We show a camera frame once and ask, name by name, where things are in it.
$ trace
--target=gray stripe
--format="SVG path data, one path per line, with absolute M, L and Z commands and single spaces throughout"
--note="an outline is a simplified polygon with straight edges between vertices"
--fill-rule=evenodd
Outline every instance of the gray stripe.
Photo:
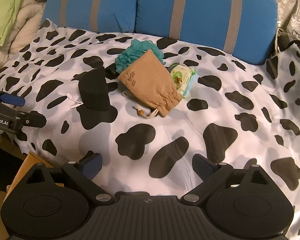
M 241 11 L 242 0 L 232 0 L 228 32 L 226 36 L 225 45 L 223 47 L 223 51 L 229 54 L 233 53 L 235 44 L 237 42 L 241 21 Z
M 67 3 L 68 0 L 61 0 L 61 5 L 60 5 L 60 26 L 61 27 L 67 27 L 67 21 L 66 21 Z
M 92 0 L 91 11 L 90 11 L 90 27 L 95 33 L 98 32 L 98 12 L 101 0 Z
M 171 23 L 170 23 L 169 38 L 176 39 L 176 40 L 180 39 L 181 25 L 182 25 L 185 5 L 186 5 L 186 0 L 174 0 Z

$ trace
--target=orange bead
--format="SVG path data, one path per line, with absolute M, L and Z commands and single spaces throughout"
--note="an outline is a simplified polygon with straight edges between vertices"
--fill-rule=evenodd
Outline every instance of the orange bead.
M 143 116 L 143 114 L 144 114 L 143 110 L 139 110 L 139 111 L 138 111 L 138 115 L 139 115 L 139 116 Z

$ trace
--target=tan fabric bag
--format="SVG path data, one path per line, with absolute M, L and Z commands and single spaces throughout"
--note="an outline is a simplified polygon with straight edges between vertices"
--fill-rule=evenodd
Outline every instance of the tan fabric bag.
M 118 79 L 140 101 L 157 109 L 162 117 L 182 99 L 168 70 L 161 64 L 152 50 L 148 50 L 134 61 Z

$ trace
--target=crosshair logo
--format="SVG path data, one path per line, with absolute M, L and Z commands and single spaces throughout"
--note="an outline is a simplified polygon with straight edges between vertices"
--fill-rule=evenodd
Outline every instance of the crosshair logo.
M 151 202 L 152 202 L 152 199 L 151 199 L 151 198 L 147 198 L 147 199 L 145 199 L 145 200 L 144 200 L 144 202 L 146 202 L 146 203 L 148 203 L 148 204 L 149 204 L 149 203 L 151 203 Z

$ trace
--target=cow print fabric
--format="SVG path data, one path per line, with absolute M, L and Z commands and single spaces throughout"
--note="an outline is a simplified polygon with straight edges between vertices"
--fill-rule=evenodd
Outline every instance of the cow print fabric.
M 116 79 L 114 60 L 133 38 L 153 41 L 162 49 L 166 67 L 181 62 L 197 68 L 186 98 L 165 118 L 142 119 L 133 108 L 135 99 L 122 95 L 125 87 Z M 57 28 L 46 20 L 34 41 L 0 70 L 0 89 L 24 97 L 25 106 L 16 109 L 43 114 L 47 123 L 9 136 L 21 152 L 34 151 L 55 164 L 100 153 L 103 168 L 93 181 L 113 195 L 142 191 L 181 197 L 201 183 L 192 170 L 196 153 L 234 168 L 260 164 L 295 206 L 287 237 L 300 240 L 297 54 L 292 45 L 253 66 L 220 50 L 174 39 L 96 34 Z M 79 80 L 99 67 L 105 68 L 111 107 L 70 109 L 75 103 L 66 95 L 81 101 Z

